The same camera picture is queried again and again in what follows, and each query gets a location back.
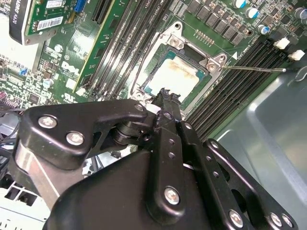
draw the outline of chip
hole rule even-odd
[[[227,38],[228,40],[230,40],[231,37],[234,35],[234,33],[235,33],[234,28],[229,27],[229,28],[223,33],[223,36],[224,36],[225,38]]]
[[[288,24],[290,22],[291,18],[288,15],[285,15],[280,21],[282,24]]]
[[[215,31],[216,32],[218,32],[219,34],[221,34],[223,31],[224,31],[224,29],[226,28],[226,26],[227,26],[227,23],[225,22],[225,21],[223,21],[223,20],[221,20],[218,24],[217,24],[217,26],[215,27]]]
[[[221,10],[221,5],[217,4],[216,7],[214,8],[214,12],[218,13]]]
[[[242,40],[243,40],[243,35],[242,34],[236,34],[236,36],[231,40],[231,43],[237,46]]]
[[[278,9],[277,8],[274,8],[273,10],[272,10],[272,12],[271,12],[271,15],[275,15],[275,14],[277,14],[278,13]]]
[[[224,14],[223,14],[223,16],[222,16],[222,18],[224,19],[224,20],[227,20],[227,18],[230,16],[230,13],[228,12],[228,11],[226,11]]]
[[[44,79],[49,79],[51,78],[51,73],[44,72]]]
[[[216,16],[214,13],[208,18],[206,24],[209,26],[209,27],[213,27],[217,20],[218,20],[218,16]]]
[[[29,102],[31,102],[33,104],[37,104],[38,100],[39,100],[39,96],[36,96],[35,94],[30,93]]]
[[[269,15],[267,15],[264,19],[263,19],[263,24],[265,25],[270,25],[273,22],[273,18]]]
[[[197,16],[200,20],[204,20],[208,17],[210,10],[208,10],[206,7],[202,6],[201,10],[198,12]]]
[[[246,26],[245,25],[241,25],[240,28],[239,28],[239,32],[243,33],[246,29]]]
[[[211,2],[212,2],[212,0],[206,0],[205,5],[210,6]]]
[[[231,24],[232,26],[235,26],[235,25],[238,23],[238,21],[239,21],[239,20],[238,20],[237,18],[234,18],[234,19],[231,21],[230,24]]]
[[[197,12],[199,6],[200,6],[200,3],[198,1],[192,0],[189,7],[187,8],[187,11],[194,14]]]
[[[300,36],[300,35],[302,35],[303,32],[304,32],[304,29],[302,27],[298,27],[294,33],[297,36]]]

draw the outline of wire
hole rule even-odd
[[[287,69],[285,68],[272,68],[272,69],[265,69],[265,68],[258,68],[258,67],[248,67],[248,66],[222,66],[223,69],[238,69],[238,70],[251,70],[251,71],[258,71],[258,72],[279,72],[285,73]]]

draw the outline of capacitor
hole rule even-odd
[[[43,87],[49,89],[53,85],[52,79],[43,79]]]
[[[245,11],[245,15],[247,18],[256,18],[259,14],[259,11],[256,8],[249,7]]]
[[[299,7],[294,12],[294,17],[297,19],[307,19],[307,9]]]
[[[303,25],[307,25],[307,19],[302,19],[302,20],[301,20],[301,23],[302,23]]]
[[[54,50],[58,53],[62,53],[63,52],[63,46],[61,46],[60,44],[56,44],[54,47]]]
[[[245,0],[234,0],[233,1],[233,6],[237,9],[243,8],[246,5],[246,1]]]
[[[259,25],[258,26],[258,32],[262,35],[267,35],[270,32],[269,27],[265,25]]]

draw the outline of white label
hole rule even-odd
[[[61,7],[62,3],[63,3],[63,0],[50,0],[47,2],[46,8],[50,9],[50,8]]]
[[[57,17],[57,18],[52,18],[52,19],[46,19],[42,20],[38,23],[37,30],[43,30],[46,28],[50,28],[52,26],[60,25],[62,23],[63,16],[62,17]]]

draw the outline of metal screw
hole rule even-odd
[[[271,213],[271,219],[273,220],[274,224],[276,224],[278,227],[281,227],[283,225],[276,214]]]
[[[179,41],[175,38],[172,38],[170,41],[169,41],[170,45],[171,46],[177,46],[179,44]]]
[[[285,215],[282,214],[283,220],[287,223],[287,225],[289,225],[291,228],[293,228],[293,224],[291,222],[291,220]]]
[[[180,201],[179,194],[174,189],[166,188],[164,190],[164,196],[170,204],[172,205],[179,204]]]
[[[236,211],[230,210],[229,217],[232,220],[233,224],[236,225],[238,228],[243,227],[243,220]]]
[[[171,114],[169,114],[169,113],[167,113],[167,112],[165,112],[164,113],[164,116],[167,118],[167,119],[172,119],[172,116],[171,116]]]
[[[212,146],[215,147],[216,149],[219,148],[219,146],[218,146],[214,141],[211,141],[211,144],[212,144]]]
[[[66,140],[71,145],[81,145],[84,142],[83,136],[78,132],[71,132],[66,135]]]
[[[140,104],[136,104],[134,107],[141,112],[144,111],[144,108]]]
[[[208,67],[209,67],[209,71],[215,71],[216,69],[215,64],[210,64]]]
[[[54,128],[57,126],[57,121],[53,117],[50,116],[42,116],[38,120],[38,124],[43,128]]]
[[[192,129],[192,126],[189,123],[185,124],[188,129]]]

